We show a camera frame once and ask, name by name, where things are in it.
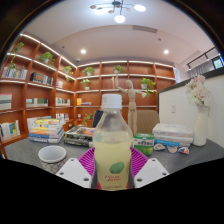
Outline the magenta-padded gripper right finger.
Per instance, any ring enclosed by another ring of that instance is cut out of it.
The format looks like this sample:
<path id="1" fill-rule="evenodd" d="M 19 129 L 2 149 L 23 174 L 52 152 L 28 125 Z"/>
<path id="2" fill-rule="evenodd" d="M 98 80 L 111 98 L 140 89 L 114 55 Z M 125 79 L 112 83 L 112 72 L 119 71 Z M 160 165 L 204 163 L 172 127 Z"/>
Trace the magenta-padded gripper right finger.
<path id="1" fill-rule="evenodd" d="M 148 158 L 139 150 L 131 148 L 131 188 L 143 187 L 168 175 L 169 172 L 156 158 Z"/>

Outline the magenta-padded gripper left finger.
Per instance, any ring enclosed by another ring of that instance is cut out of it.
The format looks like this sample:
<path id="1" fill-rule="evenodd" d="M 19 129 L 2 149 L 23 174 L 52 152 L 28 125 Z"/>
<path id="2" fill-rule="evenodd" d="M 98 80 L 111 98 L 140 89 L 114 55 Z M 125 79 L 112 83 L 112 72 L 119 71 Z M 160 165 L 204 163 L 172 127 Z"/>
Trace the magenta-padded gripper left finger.
<path id="1" fill-rule="evenodd" d="M 90 188 L 94 172 L 94 148 L 91 148 L 79 158 L 68 159 L 56 175 L 83 188 Z"/>

